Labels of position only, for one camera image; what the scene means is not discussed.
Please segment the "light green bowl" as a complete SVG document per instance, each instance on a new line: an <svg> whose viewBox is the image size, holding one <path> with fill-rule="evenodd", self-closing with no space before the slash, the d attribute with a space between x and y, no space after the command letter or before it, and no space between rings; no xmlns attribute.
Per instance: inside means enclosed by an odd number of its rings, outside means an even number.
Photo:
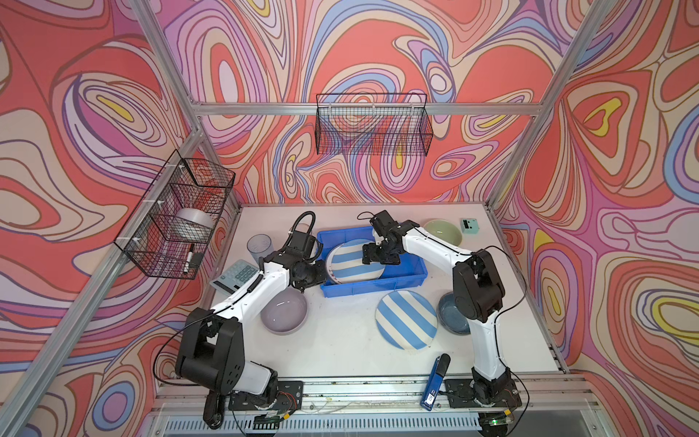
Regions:
<svg viewBox="0 0 699 437"><path fill-rule="evenodd" d="M425 223L424 229L431 235L459 247L462 243L462 232L454 224L447 220L430 220Z"/></svg>

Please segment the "lilac bowl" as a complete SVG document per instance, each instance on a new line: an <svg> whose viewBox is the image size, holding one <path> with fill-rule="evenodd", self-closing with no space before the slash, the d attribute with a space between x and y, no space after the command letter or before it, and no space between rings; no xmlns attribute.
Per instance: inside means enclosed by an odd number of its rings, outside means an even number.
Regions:
<svg viewBox="0 0 699 437"><path fill-rule="evenodd" d="M276 335L287 335L298 331L309 314L305 295L293 288L277 294L261 311L260 318L265 328Z"/></svg>

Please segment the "blue striped plate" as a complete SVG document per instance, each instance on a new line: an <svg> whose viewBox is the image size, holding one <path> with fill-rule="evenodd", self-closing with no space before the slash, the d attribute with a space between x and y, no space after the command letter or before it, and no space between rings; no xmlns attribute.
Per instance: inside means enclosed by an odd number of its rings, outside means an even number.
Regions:
<svg viewBox="0 0 699 437"><path fill-rule="evenodd" d="M378 280L386 267L378 262L363 263L363 247L369 243L366 239L356 239L334 248L326 260L329 279L336 284Z"/></svg>
<svg viewBox="0 0 699 437"><path fill-rule="evenodd" d="M434 307L414 291L388 293L379 301L374 316L382 338L404 351L429 347L439 328Z"/></svg>

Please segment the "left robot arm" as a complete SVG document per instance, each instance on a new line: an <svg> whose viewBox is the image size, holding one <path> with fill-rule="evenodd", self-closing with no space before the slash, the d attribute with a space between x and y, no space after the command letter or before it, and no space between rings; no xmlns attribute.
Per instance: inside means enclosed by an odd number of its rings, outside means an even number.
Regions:
<svg viewBox="0 0 699 437"><path fill-rule="evenodd" d="M244 324L255 319L282 291L327 280L322 245L309 232L291 231L287 241L260 262L260 270L227 300L187 317L178 349L176 375L218 395L236 391L262 395L273 370L246 358Z"/></svg>

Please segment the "dark blue bowl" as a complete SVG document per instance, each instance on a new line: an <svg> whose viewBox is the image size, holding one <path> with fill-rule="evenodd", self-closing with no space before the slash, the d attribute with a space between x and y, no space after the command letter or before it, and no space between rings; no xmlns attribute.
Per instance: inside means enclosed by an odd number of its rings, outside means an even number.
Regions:
<svg viewBox="0 0 699 437"><path fill-rule="evenodd" d="M446 331L454 335L466 336L471 334L468 319L458 310L455 296L448 292L440 298L437 307L438 321Z"/></svg>

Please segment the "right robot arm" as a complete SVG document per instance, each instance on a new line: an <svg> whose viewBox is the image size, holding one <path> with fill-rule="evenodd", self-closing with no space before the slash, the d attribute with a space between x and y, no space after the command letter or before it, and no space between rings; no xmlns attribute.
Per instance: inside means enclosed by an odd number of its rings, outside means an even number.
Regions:
<svg viewBox="0 0 699 437"><path fill-rule="evenodd" d="M493 256L486 249L466 251L428 231L415 221L396 221L388 211L371 215L375 242L362 249L362 262L399 265L411 254L451 275L457 309L469 322L475 354L473 376L495 382L510 374L501 357L497 317L505 289Z"/></svg>

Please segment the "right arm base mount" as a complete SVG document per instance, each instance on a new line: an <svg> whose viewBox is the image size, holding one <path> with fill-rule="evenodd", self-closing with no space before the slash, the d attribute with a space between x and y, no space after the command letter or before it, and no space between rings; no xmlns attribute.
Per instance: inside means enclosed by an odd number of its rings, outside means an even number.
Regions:
<svg viewBox="0 0 699 437"><path fill-rule="evenodd" d="M475 379L453 378L444 382L444 394L453 409L485 408L495 410L516 410L522 407L522 398L511 373L488 381L483 377Z"/></svg>

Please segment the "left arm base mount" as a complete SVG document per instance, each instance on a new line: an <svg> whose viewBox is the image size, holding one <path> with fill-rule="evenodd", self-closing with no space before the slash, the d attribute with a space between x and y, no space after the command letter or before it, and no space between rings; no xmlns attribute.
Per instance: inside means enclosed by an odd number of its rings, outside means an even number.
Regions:
<svg viewBox="0 0 699 437"><path fill-rule="evenodd" d="M291 413L302 407L304 382L273 382L262 394L237 391L229 398L229 410L237 412Z"/></svg>

